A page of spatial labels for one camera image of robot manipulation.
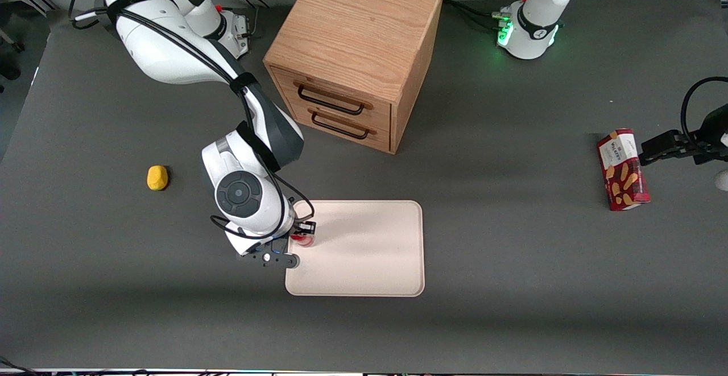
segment gray tabletop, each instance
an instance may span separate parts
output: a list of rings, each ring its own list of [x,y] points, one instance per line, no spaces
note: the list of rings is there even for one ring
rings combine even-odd
[[[486,5],[478,5],[487,10]],[[262,11],[262,65],[286,9]],[[243,111],[221,84],[162,85],[97,28],[52,34],[0,163],[0,353],[36,367],[430,373],[728,371],[724,164],[645,169],[653,203],[606,207],[595,142],[679,126],[725,75],[718,0],[573,0],[541,59],[444,8],[400,152],[317,130],[281,174],[312,199],[411,199],[413,299],[295,298],[208,220],[200,150]],[[695,125],[725,103],[707,85]],[[169,164],[165,192],[146,170]]]

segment wooden box top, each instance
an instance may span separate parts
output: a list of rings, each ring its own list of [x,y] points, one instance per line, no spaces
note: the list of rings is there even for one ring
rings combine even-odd
[[[442,0],[298,0],[268,65],[398,103]]]

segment beige tray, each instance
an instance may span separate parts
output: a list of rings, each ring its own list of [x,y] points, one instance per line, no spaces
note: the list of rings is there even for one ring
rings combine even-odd
[[[417,296],[424,290],[422,209],[414,201],[313,201],[316,238],[289,241],[301,260],[286,270],[296,296]],[[296,213],[309,211],[306,203]]]

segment green led light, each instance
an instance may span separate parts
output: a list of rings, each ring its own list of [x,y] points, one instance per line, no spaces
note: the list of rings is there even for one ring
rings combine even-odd
[[[505,34],[500,34],[500,36],[498,36],[498,43],[501,46],[506,46],[510,40],[510,35],[513,33],[513,24],[509,22],[508,26],[503,29],[505,29]]]
[[[553,41],[556,39],[556,32],[559,31],[559,25],[556,25],[556,28],[553,29],[553,34],[551,35],[551,40],[548,41],[548,45],[551,46],[553,44]]]

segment floor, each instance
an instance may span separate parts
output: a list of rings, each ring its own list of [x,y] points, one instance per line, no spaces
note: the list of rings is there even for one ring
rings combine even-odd
[[[3,25],[3,30],[13,40],[22,42],[26,47],[24,52],[16,53],[9,44],[5,42],[0,44],[0,55],[15,62],[21,72],[20,78],[16,80],[7,80],[0,76],[0,85],[5,86],[5,91],[0,93],[0,161],[2,161],[43,55],[49,28],[45,17],[24,3],[3,3],[0,5],[0,15],[10,15],[10,20]]]

